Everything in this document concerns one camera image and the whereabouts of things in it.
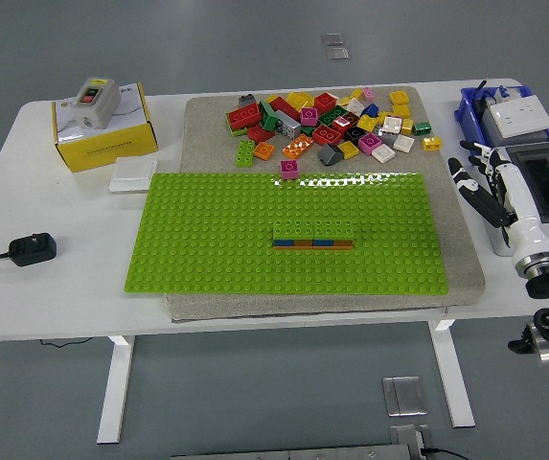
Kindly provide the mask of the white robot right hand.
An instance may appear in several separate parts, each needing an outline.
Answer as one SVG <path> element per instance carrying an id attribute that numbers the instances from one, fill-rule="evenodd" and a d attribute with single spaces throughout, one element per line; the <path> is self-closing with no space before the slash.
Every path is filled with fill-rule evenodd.
<path id="1" fill-rule="evenodd" d="M 454 157 L 447 160 L 451 177 L 460 195 L 491 226 L 503 228 L 517 274 L 527 280 L 549 273 L 549 237 L 529 187 L 521 171 L 496 149 L 462 140 L 460 146 L 477 154 L 469 161 L 486 176 L 486 190 Z"/>

